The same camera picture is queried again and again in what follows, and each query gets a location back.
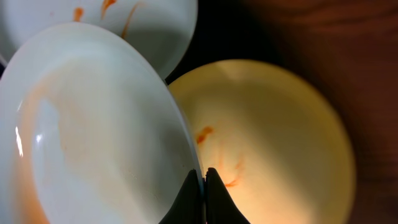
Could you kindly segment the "yellow plate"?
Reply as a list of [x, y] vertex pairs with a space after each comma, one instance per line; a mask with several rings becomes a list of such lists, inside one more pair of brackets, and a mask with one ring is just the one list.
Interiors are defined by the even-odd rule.
[[170, 91], [204, 169], [215, 168], [251, 223], [346, 223], [355, 170], [334, 109], [307, 82], [269, 63], [223, 60]]

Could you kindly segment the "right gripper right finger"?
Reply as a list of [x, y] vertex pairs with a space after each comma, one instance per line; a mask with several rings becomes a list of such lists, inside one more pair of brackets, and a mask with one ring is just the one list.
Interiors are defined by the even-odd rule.
[[205, 184], [207, 224], [249, 224], [233, 202], [215, 168], [207, 170]]

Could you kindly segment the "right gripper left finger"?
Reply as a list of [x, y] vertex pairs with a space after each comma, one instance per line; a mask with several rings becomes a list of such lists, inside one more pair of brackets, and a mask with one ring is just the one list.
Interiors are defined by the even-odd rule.
[[202, 224], [203, 200], [196, 170], [185, 178], [170, 210], [159, 224]]

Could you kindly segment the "light blue plate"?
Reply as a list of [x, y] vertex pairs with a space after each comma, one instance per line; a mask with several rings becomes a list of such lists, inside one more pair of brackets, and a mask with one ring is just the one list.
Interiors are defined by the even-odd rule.
[[125, 40], [49, 27], [1, 78], [2, 223], [158, 223], [195, 143], [169, 89]]
[[119, 35], [166, 79], [188, 49], [197, 17], [197, 0], [1, 0], [1, 64], [39, 31], [75, 21]]

